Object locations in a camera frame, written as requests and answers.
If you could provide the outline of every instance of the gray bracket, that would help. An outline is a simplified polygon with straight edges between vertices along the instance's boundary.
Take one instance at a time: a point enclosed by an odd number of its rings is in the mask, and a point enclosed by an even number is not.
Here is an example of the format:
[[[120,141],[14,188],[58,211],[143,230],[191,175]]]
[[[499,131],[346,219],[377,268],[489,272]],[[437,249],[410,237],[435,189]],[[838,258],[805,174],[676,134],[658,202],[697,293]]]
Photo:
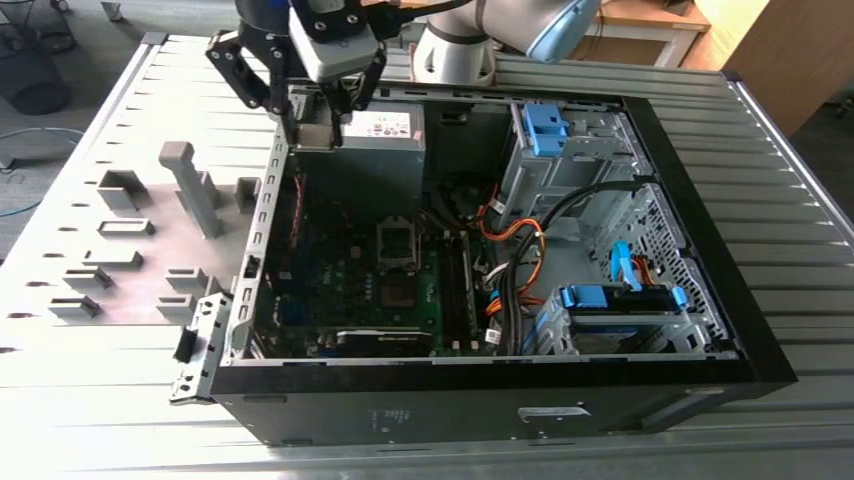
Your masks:
[[[216,403],[211,398],[211,384],[223,357],[230,313],[231,300],[225,294],[218,293],[199,301],[175,351],[175,358],[186,365],[172,383],[172,405]]]
[[[170,268],[166,281],[179,293],[202,295],[208,286],[208,276],[200,268]]]
[[[155,233],[155,226],[147,218],[104,220],[98,226],[98,233],[104,237],[148,237]]]
[[[80,267],[66,270],[63,281],[75,290],[104,290],[112,284],[110,275],[100,267]]]
[[[136,210],[134,196],[146,192],[146,186],[132,170],[107,170],[96,189],[110,210]]]
[[[192,164],[195,150],[190,142],[164,142],[160,150],[160,165],[175,174],[184,207],[196,220],[206,238],[216,238],[223,233],[223,225],[216,216],[216,205],[211,200],[210,187],[204,186]]]
[[[258,194],[262,189],[262,181],[257,177],[241,177],[235,183],[235,201],[241,213],[255,212]]]
[[[92,318],[100,308],[86,295],[56,297],[51,299],[48,310],[62,319]]]
[[[192,294],[158,298],[155,308],[163,317],[175,323],[190,322],[196,310],[196,297]]]
[[[88,266],[119,269],[138,269],[143,265],[143,256],[136,250],[90,250],[83,255],[82,263]]]

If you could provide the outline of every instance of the orange wire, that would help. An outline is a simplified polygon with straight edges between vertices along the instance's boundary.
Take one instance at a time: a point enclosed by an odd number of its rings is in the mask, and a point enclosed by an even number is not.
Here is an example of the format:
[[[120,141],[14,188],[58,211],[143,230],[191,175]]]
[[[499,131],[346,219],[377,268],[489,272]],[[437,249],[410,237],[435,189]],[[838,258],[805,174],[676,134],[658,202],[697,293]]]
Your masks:
[[[493,240],[494,242],[503,242],[503,241],[509,240],[510,238],[513,238],[513,236],[519,232],[522,227],[529,226],[534,230],[537,230],[538,237],[539,237],[541,258],[539,258],[539,260],[538,260],[538,262],[537,262],[537,264],[534,266],[534,270],[531,271],[531,275],[529,276],[529,281],[526,282],[526,284],[519,289],[519,294],[525,295],[527,293],[527,291],[531,289],[531,287],[534,286],[534,283],[537,282],[537,279],[539,278],[541,271],[543,269],[543,257],[546,256],[546,236],[545,236],[545,232],[543,232],[543,227],[541,226],[539,222],[533,218],[521,218],[521,219],[515,220],[510,224],[510,227],[507,227],[507,229],[501,233],[493,233],[493,232],[487,231],[487,227],[486,227],[486,212],[487,212],[487,209],[490,208],[490,203],[495,199],[495,195],[497,194],[498,194],[498,184],[495,184],[495,188],[493,189],[493,195],[490,196],[490,200],[478,209],[478,216],[477,216],[477,218],[479,218],[478,226],[481,227],[481,232],[483,233],[483,236],[487,239]]]
[[[523,296],[519,299],[519,303],[522,305],[542,305],[543,303],[546,303],[546,300],[543,300],[542,298],[537,298],[537,297]],[[495,315],[501,311],[502,311],[502,299],[497,298],[495,300],[493,300],[493,303],[490,303],[490,306],[486,309],[487,316],[491,317],[493,315]]]

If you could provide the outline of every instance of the black cable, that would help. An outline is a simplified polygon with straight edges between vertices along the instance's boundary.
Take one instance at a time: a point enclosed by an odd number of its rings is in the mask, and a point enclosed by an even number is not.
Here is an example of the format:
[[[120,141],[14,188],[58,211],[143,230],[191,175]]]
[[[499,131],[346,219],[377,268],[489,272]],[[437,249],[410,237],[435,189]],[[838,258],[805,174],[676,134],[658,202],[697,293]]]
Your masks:
[[[599,5],[599,23],[597,24],[597,32],[594,33],[594,38],[590,41],[590,47],[585,52],[585,55],[579,58],[579,61],[587,60],[590,56],[597,53],[599,50],[599,43],[602,43],[602,37],[605,36],[605,9],[602,5]]]
[[[543,231],[549,229],[551,223],[557,218],[561,218],[566,211],[578,205],[582,200],[585,200],[591,195],[595,195],[603,191],[625,191],[634,192],[639,190],[646,185],[646,182],[626,180],[626,181],[615,181],[615,182],[602,182],[595,183],[593,185],[587,185],[586,187],[574,190],[569,193],[555,205],[549,209],[546,215],[543,216],[543,220],[539,222]],[[521,333],[522,333],[522,308],[519,305],[519,296],[517,292],[517,268],[519,266],[519,262],[525,257],[525,253],[529,248],[534,244],[534,240],[537,239],[537,232],[529,233],[519,243],[517,251],[510,256],[507,269],[505,270],[505,281],[501,283],[503,289],[499,289],[499,295],[502,297],[502,311],[505,312],[505,323],[509,324],[509,328],[514,332],[514,338],[509,342],[509,355],[522,355],[522,345],[521,345]]]

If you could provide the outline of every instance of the gray plastic block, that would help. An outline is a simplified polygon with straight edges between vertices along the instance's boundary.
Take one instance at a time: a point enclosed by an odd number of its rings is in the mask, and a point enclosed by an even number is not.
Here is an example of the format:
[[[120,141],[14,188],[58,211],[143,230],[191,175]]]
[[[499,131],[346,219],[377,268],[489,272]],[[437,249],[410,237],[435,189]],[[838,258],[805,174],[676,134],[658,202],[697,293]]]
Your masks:
[[[223,292],[223,287],[219,284],[219,280],[216,280],[216,277],[211,277],[208,278],[208,284],[204,287],[204,296],[207,297],[208,295],[216,295],[218,293]]]
[[[171,322],[190,323],[196,311],[196,298],[191,294],[160,297],[155,308]]]
[[[122,269],[138,269],[143,264],[143,256],[136,250],[90,250],[83,255],[84,265]]]
[[[214,185],[214,179],[211,178],[211,174],[206,171],[199,172],[199,183],[202,184],[202,189],[211,199],[211,203],[214,204],[214,208],[219,207],[219,192],[216,191],[216,185]]]
[[[216,206],[211,201],[210,190],[203,186],[192,164],[195,150],[190,142],[164,142],[160,150],[160,165],[168,168],[180,188],[182,200],[192,213],[196,225],[206,238],[216,238],[223,225],[216,216]]]
[[[75,290],[103,290],[112,284],[110,275],[104,273],[100,267],[71,268],[63,274],[63,281]]]
[[[241,177],[235,183],[235,201],[241,213],[254,213],[258,205],[258,194],[262,180],[257,177]]]
[[[147,218],[104,220],[98,226],[98,233],[104,237],[148,237],[155,233],[155,226]]]
[[[176,292],[202,296],[208,285],[208,276],[200,268],[170,268],[166,281]]]
[[[136,210],[134,196],[146,192],[146,186],[132,170],[107,170],[96,189],[111,210]]]
[[[92,318],[100,310],[98,303],[86,295],[51,299],[48,310],[62,319]]]

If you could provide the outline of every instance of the desk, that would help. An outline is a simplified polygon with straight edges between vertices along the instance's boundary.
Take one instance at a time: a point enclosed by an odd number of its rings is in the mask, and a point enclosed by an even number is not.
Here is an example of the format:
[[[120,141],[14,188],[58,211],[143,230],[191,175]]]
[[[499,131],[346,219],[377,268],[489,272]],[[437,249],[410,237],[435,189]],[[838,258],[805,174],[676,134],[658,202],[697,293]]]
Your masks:
[[[677,68],[697,36],[710,28],[696,6],[690,7],[685,16],[680,16],[661,9],[661,0],[611,0],[603,5],[602,12],[603,17],[597,15],[597,19],[605,22],[602,37],[623,41],[603,40],[597,51],[591,51],[599,28],[597,21],[570,57],[574,60]]]
[[[158,296],[174,294],[166,269],[200,267],[230,285],[250,216],[223,205],[227,233],[200,241],[174,179],[158,165],[159,143],[194,142],[194,163],[227,199],[238,177],[263,175],[275,129],[235,98],[204,58],[206,45],[206,38],[171,36],[140,47],[0,268],[0,349],[16,349],[0,354],[6,477],[180,472],[182,478],[361,479],[382,472],[397,480],[551,480],[587,472],[619,480],[686,474],[694,480],[801,480],[809,471],[820,480],[854,468],[854,279],[844,267],[854,254],[842,243],[854,238],[850,223],[744,85],[716,72],[541,65],[498,56],[499,87],[650,100],[800,383],[658,435],[535,448],[507,441],[267,449],[219,406],[170,407],[180,322],[154,308]],[[406,81],[409,72],[409,55],[390,50],[386,78]],[[115,217],[91,183],[104,170],[138,172],[152,193],[154,203],[139,212],[155,225],[152,236],[98,234],[99,222]],[[79,267],[84,250],[111,245],[139,251],[142,268],[107,269],[116,283],[91,294],[100,315],[56,318],[50,299],[74,293],[62,272]]]

